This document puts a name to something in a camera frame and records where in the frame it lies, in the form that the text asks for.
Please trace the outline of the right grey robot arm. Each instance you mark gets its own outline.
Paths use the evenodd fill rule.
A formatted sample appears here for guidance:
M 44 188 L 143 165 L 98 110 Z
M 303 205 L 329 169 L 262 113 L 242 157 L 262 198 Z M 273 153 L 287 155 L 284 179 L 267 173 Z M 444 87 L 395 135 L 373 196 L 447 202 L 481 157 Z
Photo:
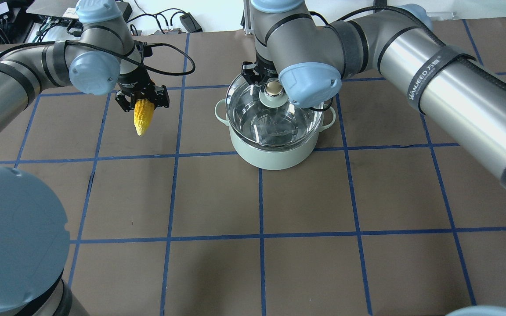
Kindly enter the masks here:
M 289 102 L 322 106 L 341 80 L 370 68 L 403 92 L 506 189 L 506 83 L 444 44 L 418 5 L 377 7 L 317 30 L 303 0 L 252 0 L 260 85 L 279 80 Z

